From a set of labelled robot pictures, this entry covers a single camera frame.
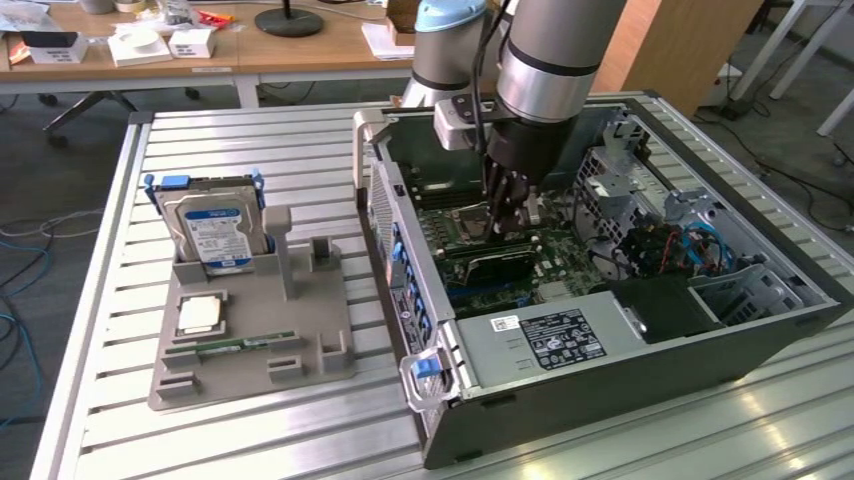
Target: green circuit board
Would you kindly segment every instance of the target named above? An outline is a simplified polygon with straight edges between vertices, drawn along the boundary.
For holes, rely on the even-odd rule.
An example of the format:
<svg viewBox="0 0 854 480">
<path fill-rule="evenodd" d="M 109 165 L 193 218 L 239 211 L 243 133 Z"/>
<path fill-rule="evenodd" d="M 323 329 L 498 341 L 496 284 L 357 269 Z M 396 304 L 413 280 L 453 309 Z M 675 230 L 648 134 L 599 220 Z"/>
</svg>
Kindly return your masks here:
<svg viewBox="0 0 854 480">
<path fill-rule="evenodd" d="M 485 242 L 485 206 L 419 212 L 456 317 L 587 295 L 603 283 L 587 245 L 546 209 L 540 228 Z"/>
</svg>

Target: metal workbench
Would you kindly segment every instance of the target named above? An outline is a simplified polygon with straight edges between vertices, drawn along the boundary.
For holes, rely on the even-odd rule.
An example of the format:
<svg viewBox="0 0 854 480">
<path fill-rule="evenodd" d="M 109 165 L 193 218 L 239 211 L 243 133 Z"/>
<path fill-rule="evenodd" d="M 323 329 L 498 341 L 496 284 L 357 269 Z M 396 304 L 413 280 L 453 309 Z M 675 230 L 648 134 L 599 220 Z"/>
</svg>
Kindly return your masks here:
<svg viewBox="0 0 854 480">
<path fill-rule="evenodd" d="M 854 289 L 848 255 L 660 100 L 636 98 Z M 377 106 L 164 113 L 129 126 L 32 478 L 824 479 L 854 471 L 851 316 L 736 383 L 453 467 L 420 468 L 352 198 L 352 115 Z M 651 149 L 675 185 L 691 186 L 666 149 Z M 289 242 L 323 234 L 341 248 L 359 373 L 157 413 L 145 397 L 173 246 L 141 175 L 252 167 L 267 202 L 292 207 Z"/>
</svg>

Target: table leg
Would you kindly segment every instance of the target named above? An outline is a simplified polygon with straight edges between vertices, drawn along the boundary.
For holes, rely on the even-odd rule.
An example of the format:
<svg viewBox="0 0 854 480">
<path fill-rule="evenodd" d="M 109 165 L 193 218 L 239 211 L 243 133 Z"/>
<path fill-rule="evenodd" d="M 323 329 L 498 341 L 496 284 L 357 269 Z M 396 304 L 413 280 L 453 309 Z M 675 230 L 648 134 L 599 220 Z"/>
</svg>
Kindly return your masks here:
<svg viewBox="0 0 854 480">
<path fill-rule="evenodd" d="M 762 72 L 762 68 L 768 63 L 768 60 L 771 58 L 771 55 L 774 54 L 774 51 L 779 47 L 779 44 L 783 42 L 783 38 L 786 38 L 786 34 L 791 30 L 791 27 L 798 21 L 800 14 L 806 10 L 807 1 L 808 0 L 795 0 L 794 5 L 788 9 L 788 13 L 783 17 L 783 21 L 779 22 L 779 26 L 774 30 L 774 33 L 771 34 L 771 38 L 768 38 L 768 41 L 764 43 L 764 46 L 759 51 L 759 55 L 756 55 L 756 59 L 750 64 L 750 69 L 747 69 L 747 73 L 744 73 L 744 76 L 742 77 L 742 79 L 738 81 L 738 84 L 735 85 L 735 90 L 732 91 L 732 100 L 738 100 L 747 93 L 747 90 L 750 89 L 750 86 L 752 85 L 754 80 L 756 79 L 756 77 L 759 76 L 759 73 Z"/>
<path fill-rule="evenodd" d="M 832 13 L 830 18 L 827 18 L 827 21 L 815 32 L 815 35 L 812 36 L 812 40 L 810 40 L 810 43 L 803 49 L 803 52 L 800 52 L 800 55 L 798 56 L 795 63 L 791 64 L 791 67 L 788 67 L 788 70 L 786 71 L 786 75 L 783 75 L 783 78 L 776 83 L 774 90 L 771 90 L 771 94 L 768 96 L 774 100 L 779 100 L 779 97 L 782 97 L 783 93 L 786 93 L 786 89 L 788 88 L 788 86 L 791 85 L 791 82 L 795 80 L 795 78 L 800 74 L 803 67 L 806 67 L 806 64 L 810 61 L 810 58 L 815 54 L 815 51 L 819 49 L 819 47 L 823 45 L 824 40 L 827 40 L 827 37 L 830 36 L 834 29 L 836 28 L 836 25 L 839 25 L 839 22 L 842 22 L 842 19 L 847 15 L 848 9 L 851 8 L 852 4 L 854 4 L 854 0 L 846 0 L 844 2 L 842 2 L 839 4 L 839 8 L 836 9 L 836 11 Z"/>
<path fill-rule="evenodd" d="M 259 85 L 257 75 L 236 75 L 235 87 L 237 87 L 237 97 L 240 98 L 240 108 L 257 108 L 256 87 Z"/>
<path fill-rule="evenodd" d="M 822 123 L 822 126 L 818 128 L 818 134 L 822 137 L 830 135 L 834 128 L 836 128 L 836 125 L 839 125 L 842 117 L 844 117 L 851 110 L 854 110 L 854 89 L 851 89 L 851 93 L 844 97 L 844 100 L 842 100 L 842 103 L 827 117 L 827 120 L 824 120 L 824 123 Z"/>
</svg>

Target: power supply label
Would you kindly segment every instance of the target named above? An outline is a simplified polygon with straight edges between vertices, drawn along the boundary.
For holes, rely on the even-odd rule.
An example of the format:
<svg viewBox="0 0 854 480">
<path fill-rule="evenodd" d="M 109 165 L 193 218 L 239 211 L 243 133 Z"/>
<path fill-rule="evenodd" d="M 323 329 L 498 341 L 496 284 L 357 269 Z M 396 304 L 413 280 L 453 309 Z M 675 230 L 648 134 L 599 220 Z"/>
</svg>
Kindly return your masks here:
<svg viewBox="0 0 854 480">
<path fill-rule="evenodd" d="M 524 337 L 546 370 L 604 357 L 604 347 L 580 310 L 519 321 Z"/>
<path fill-rule="evenodd" d="M 239 267 L 249 263 L 252 252 L 239 230 L 241 215 L 236 208 L 197 210 L 184 215 L 189 235 L 201 262 L 211 267 Z"/>
</svg>

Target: white box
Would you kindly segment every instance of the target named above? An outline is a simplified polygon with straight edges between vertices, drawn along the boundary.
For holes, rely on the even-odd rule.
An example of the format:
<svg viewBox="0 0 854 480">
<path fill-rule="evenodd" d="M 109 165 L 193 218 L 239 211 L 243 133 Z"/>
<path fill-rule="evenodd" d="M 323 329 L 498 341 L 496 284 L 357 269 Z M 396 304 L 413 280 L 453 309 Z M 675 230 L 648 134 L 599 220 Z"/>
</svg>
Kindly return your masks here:
<svg viewBox="0 0 854 480">
<path fill-rule="evenodd" d="M 73 32 L 25 32 L 24 42 L 36 63 L 80 63 L 89 48 L 85 36 Z"/>
<path fill-rule="evenodd" d="M 133 29 L 107 39 L 116 67 L 172 60 L 169 47 L 153 30 Z"/>
<path fill-rule="evenodd" d="M 723 64 L 718 77 L 715 78 L 714 85 L 706 95 L 706 100 L 700 103 L 700 107 L 718 107 L 726 103 L 727 100 L 727 78 L 730 82 L 728 91 L 735 90 L 735 84 L 742 78 L 742 71 L 728 63 Z"/>
<path fill-rule="evenodd" d="M 207 28 L 177 30 L 169 39 L 175 58 L 211 58 L 215 47 L 213 30 Z"/>
</svg>

